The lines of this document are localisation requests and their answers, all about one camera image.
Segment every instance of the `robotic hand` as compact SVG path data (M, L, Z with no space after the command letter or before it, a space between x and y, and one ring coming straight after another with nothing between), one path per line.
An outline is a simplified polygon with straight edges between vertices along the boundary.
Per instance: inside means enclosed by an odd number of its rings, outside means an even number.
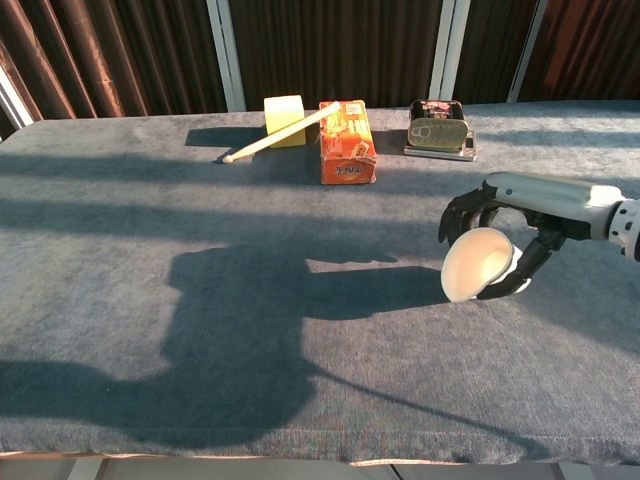
M481 188L454 198L440 220L438 240L453 245L476 220L480 227L490 227L500 208L522 212L538 236L515 270L486 286L478 299L516 292L567 238L609 240L640 262L640 200L625 198L612 186L535 174L493 173Z

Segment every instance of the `orange box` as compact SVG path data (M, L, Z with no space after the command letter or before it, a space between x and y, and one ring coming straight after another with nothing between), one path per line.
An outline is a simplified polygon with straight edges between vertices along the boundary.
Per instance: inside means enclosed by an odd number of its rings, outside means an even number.
M340 102L340 110L320 121L320 148L324 185L376 181L376 149L362 100Z

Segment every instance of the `white stick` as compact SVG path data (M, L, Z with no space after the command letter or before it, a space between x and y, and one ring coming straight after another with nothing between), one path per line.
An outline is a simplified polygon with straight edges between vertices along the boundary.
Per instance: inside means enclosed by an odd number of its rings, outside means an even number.
M278 130L277 132L272 133L271 135L264 137L263 139L258 140L257 142L252 143L251 145L247 145L246 147L238 150L233 155L227 155L222 159L222 163L231 163L234 160L242 157L248 157L249 155L253 155L260 150L263 150L267 147L270 147L274 143L279 142L280 140L284 140L285 138L293 135L296 132L299 132L302 129L307 128L309 125L319 122L325 117L328 117L332 113L340 110L340 102L333 102L331 105L327 105L321 110L318 110L316 113L312 113L308 117L303 118L302 120L298 120L291 125L284 127L282 130Z

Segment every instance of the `table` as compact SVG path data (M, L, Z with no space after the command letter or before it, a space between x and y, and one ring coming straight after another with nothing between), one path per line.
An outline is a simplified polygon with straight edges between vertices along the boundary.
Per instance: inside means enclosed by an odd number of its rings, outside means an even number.
M475 163L374 185L307 147L211 163L260 113L43 121L0 145L0 451L640 463L640 268L568 241L523 293L449 304L439 216L492 171L640 198L640 103L466 108ZM520 246L517 214L499 227Z

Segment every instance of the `yellow sponge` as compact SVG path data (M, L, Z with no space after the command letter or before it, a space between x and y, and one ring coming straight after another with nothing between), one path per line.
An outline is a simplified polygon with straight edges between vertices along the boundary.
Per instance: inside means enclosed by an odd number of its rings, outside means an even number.
M267 124L267 134L278 130L304 118L304 107L300 95L286 97L270 97L264 99L264 119ZM290 137L272 145L272 148L297 147L306 143L304 130L294 133Z

